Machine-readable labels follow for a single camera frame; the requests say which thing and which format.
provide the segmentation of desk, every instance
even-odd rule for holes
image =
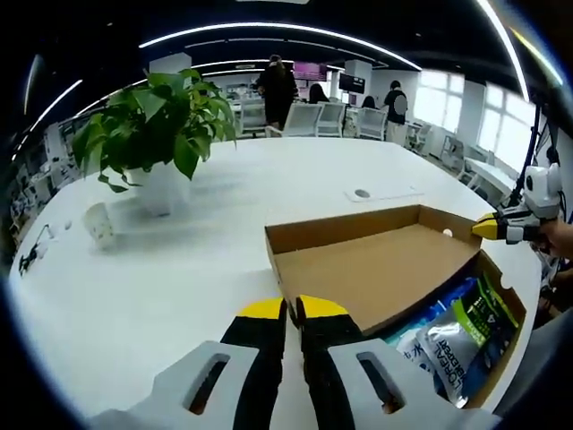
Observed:
[[[467,184],[468,188],[477,185],[480,178],[485,179],[487,182],[500,190],[504,196],[508,196],[513,188],[516,186],[516,181],[511,179],[508,175],[495,166],[478,161],[477,159],[465,159],[465,163],[475,172],[475,176]]]
[[[492,207],[455,178],[394,143],[339,138],[216,143],[189,185],[185,228],[133,234],[99,253],[81,224],[94,203],[129,201],[96,176],[62,189],[38,216],[16,255],[42,226],[56,241],[21,279],[10,272],[11,302],[30,352],[79,413],[127,409],[150,393],[153,377],[204,340],[219,340],[254,300],[279,297],[263,226],[423,203],[470,219]],[[422,195],[352,202],[350,186],[408,184]],[[63,224],[73,222],[69,230]],[[527,309],[493,410],[524,354],[539,297],[541,264],[527,244],[483,243]],[[271,429],[316,429],[304,383],[298,333],[288,324],[283,382]]]

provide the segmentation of cardboard box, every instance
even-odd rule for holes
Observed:
[[[487,273],[516,320],[526,310],[500,284],[497,266],[471,234],[472,220],[425,206],[314,219],[265,228],[269,258],[285,299],[334,301],[366,336],[403,322],[454,288],[469,272]],[[519,332],[467,408],[483,404],[507,364]]]

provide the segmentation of potted plant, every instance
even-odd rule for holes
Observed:
[[[84,175],[95,160],[100,182],[116,193],[135,187],[146,209],[165,215],[178,177],[192,180],[216,139],[235,140],[235,117],[220,89],[193,69],[150,73],[147,82],[119,91],[90,118],[73,139],[73,155]],[[104,173],[108,168],[121,185]]]

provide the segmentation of man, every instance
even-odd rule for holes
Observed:
[[[388,106],[388,124],[386,125],[386,140],[400,146],[406,144],[406,111],[408,100],[400,88],[399,81],[390,84],[390,92],[384,99],[384,106]]]
[[[270,57],[269,65],[257,81],[257,87],[259,94],[265,98],[267,124],[282,130],[298,89],[293,73],[285,67],[280,56]]]

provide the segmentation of person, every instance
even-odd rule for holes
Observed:
[[[311,105],[316,105],[319,102],[325,102],[328,103],[329,102],[329,98],[326,97],[326,94],[324,94],[324,90],[322,89],[322,87],[319,85],[319,83],[314,83],[311,86],[311,89],[309,90],[309,100],[308,102]]]
[[[543,223],[540,228],[543,235],[541,243],[535,244],[553,257],[567,258],[573,261],[573,225],[562,219]]]
[[[373,96],[367,96],[362,103],[363,108],[377,109]]]
[[[406,111],[408,101],[402,91],[399,81],[390,84],[390,91],[384,99],[384,106],[388,106],[388,122],[386,124],[386,140],[406,145]]]
[[[269,65],[261,73],[257,87],[265,98],[267,124],[282,130],[298,90],[293,73],[285,68],[280,56],[270,56]]]

